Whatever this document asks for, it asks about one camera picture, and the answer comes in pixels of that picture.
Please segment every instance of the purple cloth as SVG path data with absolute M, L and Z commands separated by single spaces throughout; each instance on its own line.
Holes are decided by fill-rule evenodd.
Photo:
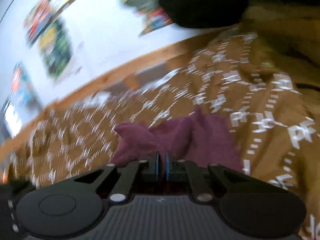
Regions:
M 190 116 L 164 121 L 149 129 L 142 124 L 123 123 L 115 131 L 121 137 L 112 159 L 117 166 L 142 160 L 158 151 L 162 163 L 169 153 L 174 159 L 190 160 L 199 167 L 218 163 L 242 171 L 241 157 L 225 118 L 203 115 L 200 108 Z

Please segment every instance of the ribbed black surface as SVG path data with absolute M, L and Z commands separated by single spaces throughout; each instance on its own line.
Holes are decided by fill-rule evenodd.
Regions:
M 253 240 L 225 225 L 210 206 L 188 196 L 136 196 L 114 206 L 93 230 L 76 240 Z M 299 240 L 296 235 L 281 240 Z

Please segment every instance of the round black pad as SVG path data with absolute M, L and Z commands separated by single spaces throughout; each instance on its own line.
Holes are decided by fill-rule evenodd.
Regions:
M 31 234 L 72 236 L 90 227 L 102 213 L 102 201 L 88 185 L 62 182 L 25 195 L 17 205 L 17 218 Z
M 267 183 L 234 184 L 220 202 L 225 220 L 250 236 L 280 238 L 296 233 L 306 216 L 303 201 Z

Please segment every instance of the wooden surface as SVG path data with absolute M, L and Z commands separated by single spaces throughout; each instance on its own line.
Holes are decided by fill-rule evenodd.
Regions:
M 167 62 L 169 70 L 185 66 L 188 64 L 195 50 L 204 48 L 209 41 L 215 38 L 224 29 L 225 28 L 219 28 L 212 33 L 195 36 L 140 56 L 99 76 L 60 102 L 52 103 L 39 114 L 38 117 L 31 121 L 29 125 L 24 127 L 15 138 L 7 140 L 4 145 L 0 147 L 0 162 L 5 160 L 10 152 L 23 145 L 30 138 L 32 131 L 36 128 L 38 122 L 46 115 L 49 109 L 54 107 L 63 109 L 101 89 L 105 89 L 119 80 L 124 80 L 125 85 L 129 88 L 139 88 L 139 84 L 134 76 L 137 71 L 161 62 Z

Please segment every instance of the white logo print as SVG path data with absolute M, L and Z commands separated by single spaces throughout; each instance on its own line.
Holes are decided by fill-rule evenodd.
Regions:
M 275 81 L 273 81 L 273 84 L 276 84 L 277 91 L 283 91 L 283 90 L 292 90 L 292 81 L 291 78 L 286 74 L 273 74 Z
M 161 197 L 161 198 L 157 199 L 157 201 L 161 203 L 162 201 L 165 201 L 165 199 L 163 197 Z
M 260 90 L 266 90 L 265 88 L 266 84 L 265 83 L 259 83 L 259 84 L 252 84 L 249 86 L 250 92 L 258 92 Z
M 32 178 L 31 178 L 31 183 L 36 188 L 39 188 L 40 187 L 39 177 L 36 177 L 35 175 L 33 175 Z
M 250 160 L 243 160 L 243 169 L 244 174 L 250 176 L 251 173 L 251 166 L 250 166 Z
M 218 110 L 221 108 L 221 106 L 226 102 L 225 96 L 222 95 L 217 95 L 217 99 L 211 101 L 211 106 L 210 108 L 214 108 L 211 113 L 216 113 Z
M 320 240 L 320 223 L 316 225 L 316 218 L 310 215 L 310 227 L 306 228 L 308 233 L 311 233 L 311 240 Z
M 180 97 L 183 97 L 184 95 L 186 95 L 188 93 L 188 88 L 185 88 L 183 90 L 180 90 L 177 92 L 177 95 L 173 98 L 174 100 L 179 99 Z
M 252 124 L 257 124 L 259 128 L 257 130 L 252 131 L 252 132 L 254 132 L 254 133 L 262 133 L 262 132 L 267 131 L 267 129 L 274 128 L 275 125 L 288 127 L 288 126 L 284 125 L 283 123 L 276 122 L 274 117 L 273 117 L 273 114 L 271 112 L 264 111 L 264 113 L 266 115 L 265 117 L 264 117 L 264 115 L 262 113 L 256 113 L 257 121 L 253 122 Z
M 196 70 L 196 65 L 195 64 L 191 64 L 190 66 L 188 66 L 188 70 L 187 70 L 187 74 L 193 72 Z
M 195 105 L 203 104 L 204 103 L 204 99 L 206 98 L 204 95 L 205 95 L 205 93 L 197 94 L 195 96 L 195 99 L 192 101 L 193 105 L 195 106 Z
M 244 44 L 251 44 L 251 42 L 256 38 L 258 38 L 258 34 L 253 32 L 243 35 Z
M 240 81 L 241 77 L 237 70 L 233 70 L 230 73 L 223 74 L 224 78 L 221 80 L 225 80 L 226 82 L 222 83 L 222 85 L 230 84 L 232 82 Z
M 239 109 L 238 112 L 234 112 L 230 114 L 230 120 L 232 127 L 238 127 L 239 121 L 240 122 L 247 122 L 247 115 L 249 114 L 246 112 L 247 109 L 249 109 L 250 106 L 243 106 L 241 109 Z
M 286 182 L 286 180 L 291 178 L 293 177 L 290 174 L 284 174 L 284 175 L 276 176 L 276 180 L 271 179 L 268 181 L 268 183 L 272 184 L 273 186 L 288 190 L 288 187 L 292 187 L 293 184 L 290 182 Z
M 222 62 L 222 61 L 226 61 L 227 59 L 226 59 L 226 56 L 225 55 L 223 55 L 223 54 L 217 54 L 217 55 L 214 55 L 213 57 L 212 57 L 212 61 L 213 62 Z
M 56 170 L 51 170 L 49 173 L 48 173 L 48 180 L 51 181 L 51 184 L 54 183 L 54 180 L 56 178 Z
M 311 134 L 316 132 L 315 129 L 309 128 L 308 126 L 315 124 L 311 120 L 305 120 L 300 123 L 300 126 L 293 125 L 288 128 L 290 140 L 292 146 L 296 149 L 300 149 L 299 141 L 305 139 L 308 142 L 312 142 Z

